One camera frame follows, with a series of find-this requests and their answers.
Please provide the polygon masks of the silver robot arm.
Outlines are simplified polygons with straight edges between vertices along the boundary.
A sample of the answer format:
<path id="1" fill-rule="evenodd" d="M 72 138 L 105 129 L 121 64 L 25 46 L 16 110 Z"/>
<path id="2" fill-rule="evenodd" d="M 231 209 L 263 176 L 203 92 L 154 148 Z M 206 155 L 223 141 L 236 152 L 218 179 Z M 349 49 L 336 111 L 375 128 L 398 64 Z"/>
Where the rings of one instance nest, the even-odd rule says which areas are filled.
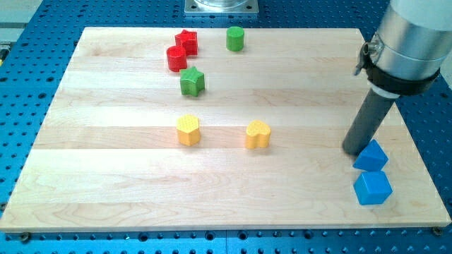
<path id="1" fill-rule="evenodd" d="M 390 0 L 361 49 L 370 92 L 388 99 L 427 91 L 451 51 L 451 0 Z"/>

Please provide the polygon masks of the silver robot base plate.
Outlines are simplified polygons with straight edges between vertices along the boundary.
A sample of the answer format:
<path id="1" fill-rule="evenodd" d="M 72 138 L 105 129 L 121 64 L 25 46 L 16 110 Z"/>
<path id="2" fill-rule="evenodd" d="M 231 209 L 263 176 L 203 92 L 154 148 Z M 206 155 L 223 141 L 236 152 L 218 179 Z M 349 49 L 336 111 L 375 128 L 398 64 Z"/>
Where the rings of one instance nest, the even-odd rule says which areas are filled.
<path id="1" fill-rule="evenodd" d="M 184 12 L 189 15 L 257 14 L 258 0 L 185 0 Z"/>

